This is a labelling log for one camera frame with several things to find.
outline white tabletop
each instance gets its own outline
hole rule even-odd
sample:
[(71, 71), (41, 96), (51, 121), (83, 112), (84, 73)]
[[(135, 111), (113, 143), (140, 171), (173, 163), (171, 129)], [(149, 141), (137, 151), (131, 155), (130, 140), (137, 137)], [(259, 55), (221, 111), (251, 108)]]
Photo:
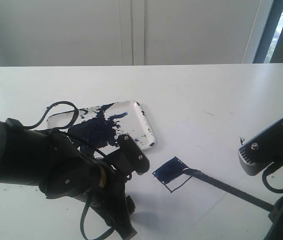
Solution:
[[(0, 121), (9, 117), (32, 125), (61, 100), (79, 108), (140, 102), (158, 142), (150, 151), (160, 151), (163, 133), (181, 121), (235, 151), (239, 137), (248, 140), (283, 117), (283, 64), (0, 67)], [(176, 109), (182, 114), (172, 114)], [(272, 204), (279, 197), (259, 175), (245, 176), (237, 187)], [(82, 207), (74, 199), (46, 200), (34, 188), (0, 184), (0, 240), (81, 239)], [(183, 237), (262, 239), (270, 226), (267, 212), (227, 194)]]

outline blue ink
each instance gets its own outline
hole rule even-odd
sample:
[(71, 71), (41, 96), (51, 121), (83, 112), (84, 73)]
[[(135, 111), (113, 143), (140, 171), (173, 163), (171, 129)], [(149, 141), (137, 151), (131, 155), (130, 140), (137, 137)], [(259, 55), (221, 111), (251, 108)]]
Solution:
[[(114, 127), (118, 129), (120, 125), (118, 121), (115, 120), (127, 116), (128, 113), (115, 114), (105, 119), (105, 111), (112, 105), (113, 103), (101, 106), (96, 110), (95, 117), (71, 126), (68, 132), (88, 141), (98, 149), (106, 147), (107, 145), (118, 147), (115, 140), (117, 130)], [(90, 149), (88, 146), (75, 139), (72, 139), (72, 142), (75, 148), (80, 147), (80, 151), (84, 154), (94, 154), (95, 152), (93, 149)]]
[(163, 184), (168, 184), (184, 174), (185, 169), (188, 169), (188, 166), (175, 156), (152, 174)]

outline white plastic tray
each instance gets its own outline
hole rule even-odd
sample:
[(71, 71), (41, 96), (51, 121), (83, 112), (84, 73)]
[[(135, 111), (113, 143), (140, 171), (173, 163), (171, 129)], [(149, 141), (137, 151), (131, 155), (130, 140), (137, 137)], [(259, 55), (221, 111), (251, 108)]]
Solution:
[[(73, 113), (74, 111), (67, 111), (51, 115), (47, 119), (48, 128), (66, 125)], [(77, 121), (66, 132), (90, 142), (105, 154), (116, 150), (116, 139), (121, 134), (129, 134), (141, 150), (151, 148), (156, 142), (145, 112), (136, 101), (79, 109)], [(90, 152), (82, 143), (74, 141), (74, 144), (82, 152)]]

